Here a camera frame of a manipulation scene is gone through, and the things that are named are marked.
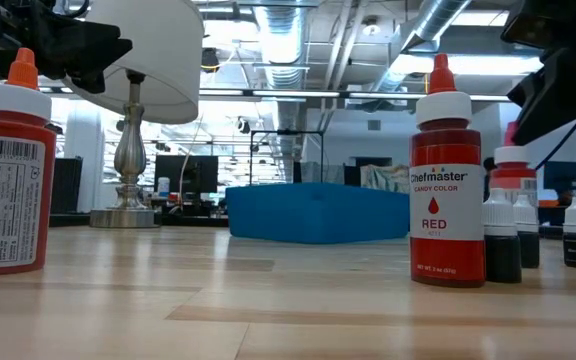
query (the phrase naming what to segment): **white lamp shade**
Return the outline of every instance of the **white lamp shade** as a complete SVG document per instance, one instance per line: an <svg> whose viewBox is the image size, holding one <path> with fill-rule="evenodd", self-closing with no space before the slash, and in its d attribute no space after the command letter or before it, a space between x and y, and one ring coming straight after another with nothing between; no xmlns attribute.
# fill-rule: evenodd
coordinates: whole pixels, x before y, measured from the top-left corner
<svg viewBox="0 0 576 360"><path fill-rule="evenodd" d="M185 124L197 118L202 18L190 0L95 1L86 21L116 25L133 49L104 71L106 91L91 94L64 83L82 98L123 113L130 83L126 69L146 75L141 84L144 120Z"/></svg>

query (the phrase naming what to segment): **red drop icon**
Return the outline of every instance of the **red drop icon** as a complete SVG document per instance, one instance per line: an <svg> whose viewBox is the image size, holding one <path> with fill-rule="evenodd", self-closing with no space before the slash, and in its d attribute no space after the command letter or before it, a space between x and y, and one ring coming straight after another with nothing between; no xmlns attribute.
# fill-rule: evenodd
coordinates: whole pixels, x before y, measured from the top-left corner
<svg viewBox="0 0 576 360"><path fill-rule="evenodd" d="M430 200L430 205L428 205L428 211L430 211L430 213L433 215L439 212L439 204L437 204L437 200L435 200L435 198L432 198L432 200Z"/></svg>

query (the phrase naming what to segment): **blue bin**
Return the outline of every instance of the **blue bin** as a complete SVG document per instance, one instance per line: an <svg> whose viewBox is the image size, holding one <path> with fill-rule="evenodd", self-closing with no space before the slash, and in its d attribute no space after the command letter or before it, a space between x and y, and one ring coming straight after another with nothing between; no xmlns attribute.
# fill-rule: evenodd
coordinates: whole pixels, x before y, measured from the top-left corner
<svg viewBox="0 0 576 360"><path fill-rule="evenodd" d="M226 190L230 233L305 244L401 238L409 196L337 184L281 184Z"/></svg>

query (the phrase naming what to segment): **wooden tabletop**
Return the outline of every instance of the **wooden tabletop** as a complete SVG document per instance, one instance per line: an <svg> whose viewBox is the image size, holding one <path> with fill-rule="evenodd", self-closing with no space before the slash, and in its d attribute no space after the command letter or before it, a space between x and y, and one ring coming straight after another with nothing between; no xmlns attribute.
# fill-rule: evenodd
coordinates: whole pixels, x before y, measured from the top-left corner
<svg viewBox="0 0 576 360"><path fill-rule="evenodd" d="M43 271L0 276L0 360L576 359L576 269L542 259L464 290L411 282L405 240L55 229Z"/></svg>

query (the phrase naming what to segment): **barcode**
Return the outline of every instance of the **barcode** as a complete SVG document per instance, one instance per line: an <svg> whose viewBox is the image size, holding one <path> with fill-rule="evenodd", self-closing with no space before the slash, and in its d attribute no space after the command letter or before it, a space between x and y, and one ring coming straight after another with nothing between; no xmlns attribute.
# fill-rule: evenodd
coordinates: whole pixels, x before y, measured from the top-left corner
<svg viewBox="0 0 576 360"><path fill-rule="evenodd" d="M524 179L522 188L524 190L537 190L537 180L535 179Z"/></svg>
<svg viewBox="0 0 576 360"><path fill-rule="evenodd" d="M37 160L37 144L0 140L0 156Z"/></svg>

